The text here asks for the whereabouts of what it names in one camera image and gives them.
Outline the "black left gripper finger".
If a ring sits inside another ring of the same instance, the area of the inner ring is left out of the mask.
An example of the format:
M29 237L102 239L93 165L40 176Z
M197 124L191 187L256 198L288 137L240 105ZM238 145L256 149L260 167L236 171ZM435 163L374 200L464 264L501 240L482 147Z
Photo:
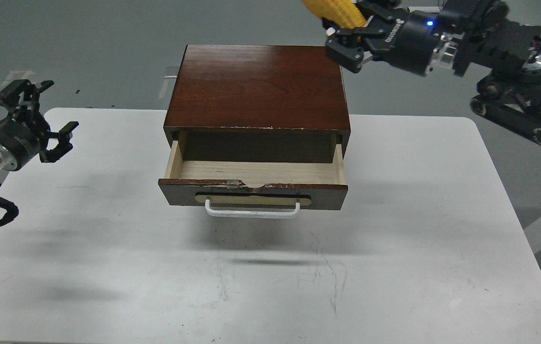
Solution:
M55 163L73 149L70 140L73 137L73 131L80 125L78 121L70 121L60 131L54 132L47 129L40 132L40 151L39 158L41 163ZM48 149L50 140L56 140L58 143L51 150Z
M40 112L40 95L55 84L53 80L34 84L30 80L13 80L0 91L0 107L8 116L26 126L47 125Z

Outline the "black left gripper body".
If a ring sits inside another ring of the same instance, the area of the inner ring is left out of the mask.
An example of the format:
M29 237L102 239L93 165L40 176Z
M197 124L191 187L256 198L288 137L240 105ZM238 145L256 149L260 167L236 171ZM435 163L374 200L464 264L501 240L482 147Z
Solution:
M22 169L47 144L48 140L36 135L30 127L8 118L0 120L0 170Z

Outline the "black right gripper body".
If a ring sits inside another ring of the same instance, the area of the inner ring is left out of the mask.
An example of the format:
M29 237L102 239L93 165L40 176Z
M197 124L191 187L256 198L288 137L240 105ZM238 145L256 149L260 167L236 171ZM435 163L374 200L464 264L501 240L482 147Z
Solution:
M438 27L437 16L432 13L400 11L393 17L383 37L371 38L372 59L426 76L447 43L447 33Z

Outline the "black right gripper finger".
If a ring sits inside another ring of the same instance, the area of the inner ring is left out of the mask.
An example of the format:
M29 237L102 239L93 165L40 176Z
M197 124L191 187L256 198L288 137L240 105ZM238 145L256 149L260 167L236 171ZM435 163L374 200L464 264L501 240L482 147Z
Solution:
M371 22L404 24L405 11L400 9L401 0L356 0L355 6L364 17L364 24L356 29L368 27Z
M359 73L366 63L379 60L365 40L380 38L380 29L330 26L326 35L326 57L354 74Z

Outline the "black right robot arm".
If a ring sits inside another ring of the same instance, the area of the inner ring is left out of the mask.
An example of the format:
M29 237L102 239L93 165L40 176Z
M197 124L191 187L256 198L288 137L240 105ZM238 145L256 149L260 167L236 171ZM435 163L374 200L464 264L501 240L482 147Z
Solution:
M321 0L308 9L326 29L329 59L357 73L385 62L415 75L490 69L471 111L541 146L541 27L508 20L501 0L447 0L438 13L398 0Z

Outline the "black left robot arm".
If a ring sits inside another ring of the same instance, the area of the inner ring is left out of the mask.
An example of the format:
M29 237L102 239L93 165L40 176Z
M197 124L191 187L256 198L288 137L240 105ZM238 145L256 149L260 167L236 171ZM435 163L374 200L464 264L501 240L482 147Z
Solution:
M42 163L54 163L73 149L70 140L78 122L70 121L60 131L52 131L40 111L40 95L52 85L52 80L39 84L13 80L0 91L0 106L8 111L0 120L0 172L19 171L34 157ZM0 196L0 227L18 215L17 205Z

